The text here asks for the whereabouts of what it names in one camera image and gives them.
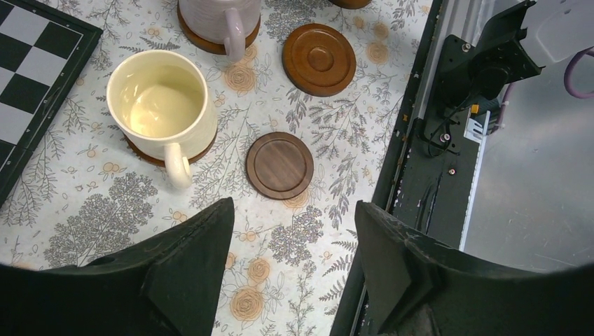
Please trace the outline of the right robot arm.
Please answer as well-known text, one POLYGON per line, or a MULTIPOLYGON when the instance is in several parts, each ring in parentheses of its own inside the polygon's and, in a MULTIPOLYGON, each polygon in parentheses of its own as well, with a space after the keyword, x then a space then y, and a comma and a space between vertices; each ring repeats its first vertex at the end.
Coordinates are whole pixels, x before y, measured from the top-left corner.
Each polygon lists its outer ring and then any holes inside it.
POLYGON ((592 1, 520 1, 491 17, 475 44, 445 38, 434 87, 446 106, 468 106, 592 47, 592 1))

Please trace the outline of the lilac mug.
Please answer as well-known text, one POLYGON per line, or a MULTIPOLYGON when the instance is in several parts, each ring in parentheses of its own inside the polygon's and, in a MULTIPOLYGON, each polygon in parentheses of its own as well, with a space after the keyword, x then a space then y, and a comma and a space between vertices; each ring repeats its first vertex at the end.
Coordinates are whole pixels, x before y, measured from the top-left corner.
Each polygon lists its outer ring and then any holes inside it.
POLYGON ((261 16, 261 0, 179 0, 183 19, 198 36, 223 44, 229 62, 245 54, 245 39, 261 16))

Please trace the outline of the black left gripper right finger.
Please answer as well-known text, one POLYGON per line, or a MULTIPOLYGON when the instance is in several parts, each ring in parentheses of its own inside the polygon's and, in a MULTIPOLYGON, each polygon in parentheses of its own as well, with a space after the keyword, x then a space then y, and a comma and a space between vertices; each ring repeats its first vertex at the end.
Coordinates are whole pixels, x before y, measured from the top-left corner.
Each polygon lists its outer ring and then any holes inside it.
POLYGON ((593 266, 538 273, 488 262, 356 205, 368 315, 380 334, 592 335, 593 266))

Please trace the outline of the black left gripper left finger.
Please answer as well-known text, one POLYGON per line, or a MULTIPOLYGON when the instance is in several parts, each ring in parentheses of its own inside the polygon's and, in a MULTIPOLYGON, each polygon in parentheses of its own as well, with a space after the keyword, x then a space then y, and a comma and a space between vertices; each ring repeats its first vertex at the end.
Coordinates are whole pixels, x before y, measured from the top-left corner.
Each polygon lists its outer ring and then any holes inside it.
POLYGON ((210 335, 235 221, 223 198, 86 266, 1 266, 2 335, 210 335))

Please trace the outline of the dark walnut coaster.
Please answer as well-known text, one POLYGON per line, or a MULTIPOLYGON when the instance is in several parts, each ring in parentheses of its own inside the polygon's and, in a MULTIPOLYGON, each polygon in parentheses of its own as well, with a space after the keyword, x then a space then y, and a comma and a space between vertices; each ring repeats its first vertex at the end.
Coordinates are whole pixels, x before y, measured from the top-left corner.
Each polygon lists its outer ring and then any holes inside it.
POLYGON ((288 200, 303 193, 314 173, 310 149, 287 132, 265 134, 247 151, 247 180, 261 195, 288 200))

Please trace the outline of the cream yellow mug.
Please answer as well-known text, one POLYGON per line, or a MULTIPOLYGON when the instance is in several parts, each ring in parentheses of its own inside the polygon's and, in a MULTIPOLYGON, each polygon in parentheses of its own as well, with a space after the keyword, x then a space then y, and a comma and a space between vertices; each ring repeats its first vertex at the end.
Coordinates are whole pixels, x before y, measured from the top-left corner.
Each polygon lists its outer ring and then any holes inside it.
POLYGON ((189 188, 191 160, 208 152, 218 130, 206 80, 196 65, 177 52, 139 52, 110 75, 106 103, 134 147, 161 161, 175 188, 189 188))

